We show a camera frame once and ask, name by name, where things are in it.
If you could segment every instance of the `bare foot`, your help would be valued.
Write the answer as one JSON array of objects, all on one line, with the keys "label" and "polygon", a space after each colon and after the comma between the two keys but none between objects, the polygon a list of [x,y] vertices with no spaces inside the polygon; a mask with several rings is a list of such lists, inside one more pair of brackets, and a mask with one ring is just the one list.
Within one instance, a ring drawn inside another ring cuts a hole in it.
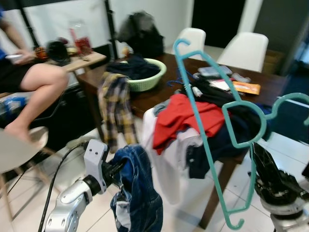
[{"label": "bare foot", "polygon": [[29,130],[27,128],[19,127],[14,124],[14,122],[7,125],[4,129],[6,133],[13,135],[17,139],[24,141],[26,143],[31,143],[31,138],[29,135]]}]

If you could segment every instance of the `dark wooden table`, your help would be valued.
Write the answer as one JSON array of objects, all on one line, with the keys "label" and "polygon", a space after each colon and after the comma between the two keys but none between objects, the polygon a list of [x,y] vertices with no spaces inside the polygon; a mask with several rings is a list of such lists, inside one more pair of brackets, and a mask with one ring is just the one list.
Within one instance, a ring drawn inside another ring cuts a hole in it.
[{"label": "dark wooden table", "polygon": [[[143,117],[143,114],[150,108],[155,105],[167,100],[175,92],[175,90],[180,89],[182,86],[180,84],[175,84],[172,87],[167,86],[167,81],[176,80],[178,77],[178,66],[174,55],[165,54],[163,56],[157,57],[157,60],[163,62],[167,67],[166,74],[161,78],[158,85],[146,92],[141,93],[131,93],[131,107],[133,113],[138,117]],[[197,72],[198,68],[207,67],[208,64],[205,61],[196,60],[196,59],[186,59],[184,60],[186,70],[194,74]],[[249,70],[239,69],[229,67],[233,73],[238,73],[243,77],[249,77],[252,80],[253,84],[260,84],[261,91],[259,95],[250,95],[246,94],[241,98],[254,103],[261,103],[266,105],[272,105],[277,97],[282,93],[287,82],[286,77],[264,74],[259,72],[253,72]],[[91,70],[90,75],[82,74],[78,76],[78,81],[84,88],[87,96],[90,94],[97,94],[97,88],[101,82],[102,74],[105,70],[105,67],[98,67],[94,70]],[[100,120],[98,119],[99,115],[95,119],[98,130],[101,130]],[[230,177],[233,174],[236,166],[241,164],[246,154],[240,154],[238,157],[234,158],[223,158],[219,161],[223,163],[221,171],[218,175],[219,183],[222,191],[224,191]],[[211,217],[219,203],[219,198],[217,195],[216,188],[214,187],[211,193],[211,197],[206,206],[204,215],[201,219],[200,226],[206,228],[208,223],[211,220]]]}]

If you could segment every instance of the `black door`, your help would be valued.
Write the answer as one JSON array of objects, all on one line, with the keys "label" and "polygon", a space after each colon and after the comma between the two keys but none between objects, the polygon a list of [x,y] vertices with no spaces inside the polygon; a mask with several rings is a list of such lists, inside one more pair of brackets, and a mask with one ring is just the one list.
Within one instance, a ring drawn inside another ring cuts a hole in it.
[{"label": "black door", "polygon": [[206,32],[205,45],[223,47],[237,34],[245,0],[195,0],[192,27]]}]

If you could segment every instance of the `person's hand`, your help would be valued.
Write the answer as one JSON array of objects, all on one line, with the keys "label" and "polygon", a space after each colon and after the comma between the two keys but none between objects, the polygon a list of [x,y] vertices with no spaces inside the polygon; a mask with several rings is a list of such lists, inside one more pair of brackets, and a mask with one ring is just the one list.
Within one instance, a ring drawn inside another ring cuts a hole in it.
[{"label": "person's hand", "polygon": [[21,59],[19,59],[15,64],[24,65],[31,63],[34,60],[34,53],[29,52],[27,50],[18,50],[16,55],[23,55]]}]

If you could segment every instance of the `person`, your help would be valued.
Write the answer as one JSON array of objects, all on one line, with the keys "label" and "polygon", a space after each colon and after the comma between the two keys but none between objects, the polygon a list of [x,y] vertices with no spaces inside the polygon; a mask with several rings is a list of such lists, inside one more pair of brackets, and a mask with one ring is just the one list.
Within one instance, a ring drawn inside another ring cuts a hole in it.
[{"label": "person", "polygon": [[27,50],[21,35],[5,20],[1,6],[0,28],[18,48],[16,54],[23,55],[17,63],[12,64],[0,48],[0,93],[34,91],[20,115],[4,131],[31,142],[30,123],[59,98],[67,87],[68,78],[61,67],[33,63],[34,53]]}]

